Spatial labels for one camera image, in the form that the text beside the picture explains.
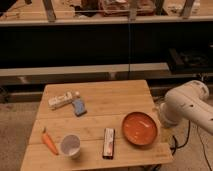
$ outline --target floor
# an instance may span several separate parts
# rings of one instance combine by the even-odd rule
[[[24,152],[30,136],[32,125],[38,109],[38,102],[0,104],[0,171],[18,171],[24,157]],[[187,133],[188,121],[173,129],[173,133],[182,144]],[[210,134],[199,129],[205,145],[206,155],[213,168],[213,138]],[[111,169],[144,170],[141,167]],[[208,171],[196,125],[192,124],[188,144],[179,149],[174,155],[174,162],[165,164],[161,171]]]

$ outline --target orange bowl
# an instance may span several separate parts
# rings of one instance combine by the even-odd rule
[[[127,140],[135,145],[149,145],[157,137],[155,121],[142,112],[129,113],[122,123],[122,131]]]

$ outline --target wooden table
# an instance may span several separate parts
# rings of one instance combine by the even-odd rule
[[[80,92],[88,111],[85,115],[76,117],[71,104],[55,111],[49,109],[48,99],[66,91]],[[169,145],[161,142],[160,123],[156,113],[153,112],[154,108],[145,80],[47,85],[21,170],[89,170],[171,162]],[[135,147],[123,137],[122,120],[133,111],[145,112],[157,123],[159,133],[151,147]],[[64,135],[69,133],[78,135],[81,140],[80,157],[77,160],[71,160],[62,155],[53,155],[41,141],[44,127],[47,128],[57,146]],[[102,158],[106,127],[115,128],[116,131],[113,160]]]

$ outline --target shelf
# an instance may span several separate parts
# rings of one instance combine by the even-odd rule
[[[168,9],[171,3],[180,3],[184,0],[165,0],[164,10],[168,15],[137,16],[132,23],[154,23],[154,22],[186,22],[178,14]],[[121,24],[129,23],[128,16],[105,17],[100,13],[92,17],[75,15],[74,7],[80,5],[80,0],[52,0],[56,15],[55,22],[48,22],[46,11],[42,0],[32,0],[32,4],[25,4],[25,0],[18,0],[7,12],[0,17],[0,26],[8,25],[59,25],[59,24]],[[213,21],[213,1],[202,0],[197,14],[193,14],[187,21]]]

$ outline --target small box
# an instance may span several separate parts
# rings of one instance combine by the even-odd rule
[[[114,139],[115,139],[115,129],[105,128],[104,147],[103,147],[103,158],[104,159],[113,159]]]

